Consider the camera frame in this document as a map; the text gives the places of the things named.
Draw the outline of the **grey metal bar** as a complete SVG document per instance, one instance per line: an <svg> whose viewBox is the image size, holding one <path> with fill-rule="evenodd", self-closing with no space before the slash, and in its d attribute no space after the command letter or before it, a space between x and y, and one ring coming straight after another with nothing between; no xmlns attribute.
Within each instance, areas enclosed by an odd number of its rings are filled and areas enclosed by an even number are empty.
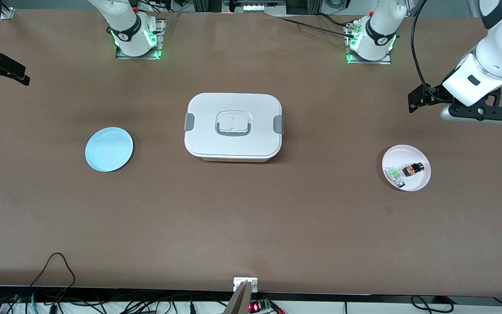
<svg viewBox="0 0 502 314"><path fill-rule="evenodd" d="M240 282L222 314L249 314L252 294L253 282Z"/></svg>

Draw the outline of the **green clear switch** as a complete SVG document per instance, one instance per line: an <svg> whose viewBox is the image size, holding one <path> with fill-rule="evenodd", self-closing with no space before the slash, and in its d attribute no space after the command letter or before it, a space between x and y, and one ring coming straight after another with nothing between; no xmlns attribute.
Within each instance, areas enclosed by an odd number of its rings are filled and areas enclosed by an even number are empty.
<svg viewBox="0 0 502 314"><path fill-rule="evenodd" d="M386 169L386 176L390 183L392 183L398 189L402 189L406 186L403 181L403 173L394 167L389 167Z"/></svg>

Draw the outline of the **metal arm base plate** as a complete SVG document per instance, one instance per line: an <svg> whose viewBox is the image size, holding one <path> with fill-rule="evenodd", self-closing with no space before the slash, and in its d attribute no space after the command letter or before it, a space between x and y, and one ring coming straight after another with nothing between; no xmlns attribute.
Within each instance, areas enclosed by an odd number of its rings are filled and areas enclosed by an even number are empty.
<svg viewBox="0 0 502 314"><path fill-rule="evenodd" d="M111 31L116 45L115 58L120 60L159 60L162 55L166 20L137 14L137 29L128 32Z"/></svg>
<svg viewBox="0 0 502 314"><path fill-rule="evenodd" d="M346 62L357 64L391 64L392 58L390 51L393 48L393 42L396 40L394 35L382 46L377 46L371 37L364 34L361 19L353 20L343 27L345 34L350 34L350 38L345 38Z"/></svg>

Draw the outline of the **orange black push-button switch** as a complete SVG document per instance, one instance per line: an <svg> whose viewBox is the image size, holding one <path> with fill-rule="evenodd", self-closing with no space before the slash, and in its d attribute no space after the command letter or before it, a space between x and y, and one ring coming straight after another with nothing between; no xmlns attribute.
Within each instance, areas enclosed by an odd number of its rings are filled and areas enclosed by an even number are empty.
<svg viewBox="0 0 502 314"><path fill-rule="evenodd" d="M421 171L424 171L425 167L423 163L413 163L410 164L402 169L402 172L404 176L410 177L412 175L415 175L417 173L420 173Z"/></svg>

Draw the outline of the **pink round plate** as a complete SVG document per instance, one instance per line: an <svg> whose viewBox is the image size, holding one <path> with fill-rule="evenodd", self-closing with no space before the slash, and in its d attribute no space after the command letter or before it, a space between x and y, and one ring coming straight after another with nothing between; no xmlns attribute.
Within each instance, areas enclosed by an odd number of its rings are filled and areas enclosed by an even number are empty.
<svg viewBox="0 0 502 314"><path fill-rule="evenodd" d="M424 171L410 177L406 177L403 174L403 181L406 183L406 186L402 189L397 189L401 191L418 191L426 187L431 178L430 162L426 155L419 149L405 144L395 145L389 148L382 158L382 171L385 178L390 183L386 176L387 168L394 167L402 172L404 167L413 163L423 163L425 167Z"/></svg>

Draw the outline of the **light blue round plate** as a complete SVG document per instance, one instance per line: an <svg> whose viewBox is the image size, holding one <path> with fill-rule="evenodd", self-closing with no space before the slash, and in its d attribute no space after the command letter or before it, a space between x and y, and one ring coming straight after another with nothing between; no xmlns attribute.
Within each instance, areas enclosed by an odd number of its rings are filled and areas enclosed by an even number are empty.
<svg viewBox="0 0 502 314"><path fill-rule="evenodd" d="M99 172L114 172L131 159L134 142L131 135L119 127L106 127L90 137L85 147L87 164Z"/></svg>

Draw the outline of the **white lidded lunch box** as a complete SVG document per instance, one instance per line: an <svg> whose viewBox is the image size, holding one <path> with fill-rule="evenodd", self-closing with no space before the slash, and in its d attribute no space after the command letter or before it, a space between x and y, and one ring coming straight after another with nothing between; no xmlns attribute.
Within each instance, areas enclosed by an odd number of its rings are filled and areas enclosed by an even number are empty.
<svg viewBox="0 0 502 314"><path fill-rule="evenodd" d="M207 161L265 162L282 147L284 117L272 95L201 93L191 99L184 145Z"/></svg>

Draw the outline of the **red lit circuit board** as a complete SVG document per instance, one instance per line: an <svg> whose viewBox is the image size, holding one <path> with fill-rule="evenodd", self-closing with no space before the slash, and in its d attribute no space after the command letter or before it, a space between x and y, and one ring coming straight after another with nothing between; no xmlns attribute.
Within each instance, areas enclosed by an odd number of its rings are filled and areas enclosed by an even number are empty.
<svg viewBox="0 0 502 314"><path fill-rule="evenodd" d="M271 310L271 302L268 298L253 300L250 302L248 310L249 314L256 314L266 310Z"/></svg>

